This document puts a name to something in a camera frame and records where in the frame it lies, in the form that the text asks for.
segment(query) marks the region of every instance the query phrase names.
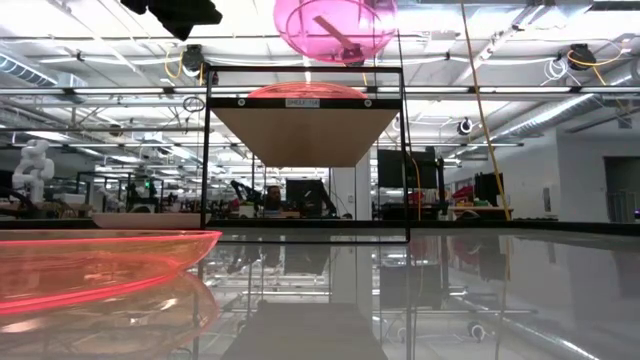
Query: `ceiling duct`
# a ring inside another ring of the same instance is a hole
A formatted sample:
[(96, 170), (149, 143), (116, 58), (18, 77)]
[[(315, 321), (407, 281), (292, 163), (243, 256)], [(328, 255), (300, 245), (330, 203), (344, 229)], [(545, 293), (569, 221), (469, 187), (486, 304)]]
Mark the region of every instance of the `ceiling duct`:
[[(623, 64), (604, 76), (604, 81), (610, 86), (637, 86), (640, 84), (638, 62)], [(583, 84), (584, 87), (601, 86), (598, 80)], [(506, 136), (525, 136), (533, 133), (541, 133), (545, 129), (557, 126), (578, 116), (605, 106), (601, 95), (590, 93), (576, 95), (575, 97), (541, 105), (532, 111), (520, 115), (504, 126), (494, 131), (492, 140)]]
[[(86, 87), (87, 83), (77, 76), (65, 72), (42, 69), (27, 58), (8, 49), (0, 50), (0, 71), (12, 75), (37, 87)], [(80, 104), (86, 99), (77, 95), (56, 96), (60, 100)]]
[(35, 65), (20, 55), (10, 53), (7, 50), (0, 51), (0, 71), (13, 75), (35, 86), (51, 87), (58, 84), (54, 76), (37, 69)]

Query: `pink translucent dish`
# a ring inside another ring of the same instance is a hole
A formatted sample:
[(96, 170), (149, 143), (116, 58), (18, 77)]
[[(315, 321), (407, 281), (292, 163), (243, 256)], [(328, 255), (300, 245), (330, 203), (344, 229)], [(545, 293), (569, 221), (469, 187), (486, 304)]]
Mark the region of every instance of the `pink translucent dish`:
[(202, 259), (210, 231), (0, 231), (0, 315), (135, 292)]

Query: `pipe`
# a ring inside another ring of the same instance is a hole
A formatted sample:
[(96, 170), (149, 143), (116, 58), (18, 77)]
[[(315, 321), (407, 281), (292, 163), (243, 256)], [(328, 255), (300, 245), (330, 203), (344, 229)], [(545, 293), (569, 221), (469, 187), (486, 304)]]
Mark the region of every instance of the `pipe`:
[[(634, 86), (640, 84), (636, 80), (637, 67), (622, 64), (604, 75), (604, 80), (609, 86)], [(601, 86), (597, 80), (592, 80), (584, 86)], [(574, 96), (559, 102), (546, 103), (528, 111), (500, 128), (492, 131), (492, 140), (508, 136), (527, 136), (540, 133), (548, 128), (557, 126), (566, 121), (575, 119), (591, 111), (600, 108), (603, 104), (599, 94), (588, 93)]]

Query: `red object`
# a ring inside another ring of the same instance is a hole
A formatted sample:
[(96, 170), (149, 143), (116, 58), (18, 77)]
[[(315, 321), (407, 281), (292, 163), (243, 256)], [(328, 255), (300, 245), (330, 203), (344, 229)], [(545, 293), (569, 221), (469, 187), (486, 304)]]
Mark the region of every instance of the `red object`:
[(323, 82), (289, 82), (260, 88), (249, 98), (366, 99), (367, 95), (348, 86)]
[(94, 301), (170, 280), (202, 259), (212, 231), (0, 231), (0, 314)]
[(454, 199), (466, 199), (469, 196), (473, 196), (473, 186), (471, 185), (465, 186), (462, 189), (456, 191), (451, 197), (453, 197)]

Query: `black metal frame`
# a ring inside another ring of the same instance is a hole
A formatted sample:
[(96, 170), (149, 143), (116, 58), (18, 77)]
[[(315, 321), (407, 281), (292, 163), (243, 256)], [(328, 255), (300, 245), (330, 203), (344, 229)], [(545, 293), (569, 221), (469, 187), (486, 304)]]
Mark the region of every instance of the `black metal frame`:
[[(208, 191), (208, 173), (209, 173), (209, 136), (211, 131), (211, 111), (214, 107), (220, 108), (263, 108), (276, 109), (285, 108), (286, 99), (248, 99), (248, 98), (213, 98), (211, 97), (211, 87), (213, 86), (213, 75), (217, 72), (275, 72), (275, 73), (373, 73), (373, 74), (392, 74), (398, 76), (398, 98), (397, 99), (320, 99), (319, 108), (331, 109), (394, 109), (398, 110), (400, 120), (400, 147), (404, 154), (403, 162), (403, 192), (404, 192), (404, 231), (406, 242), (411, 241), (411, 223), (409, 220), (409, 191), (407, 188), (407, 173), (404, 170), (409, 163), (407, 142), (405, 138), (406, 119), (404, 113), (405, 101), (405, 81), (404, 71), (401, 67), (304, 67), (304, 66), (212, 66), (206, 65), (206, 101), (205, 101), (205, 128), (204, 128), (204, 146), (203, 146), (203, 165), (202, 165), (202, 194), (200, 198), (200, 228), (206, 229), (206, 204)], [(255, 171), (252, 171), (252, 184), (255, 179)], [(371, 245), (379, 245), (379, 243), (371, 242)]]

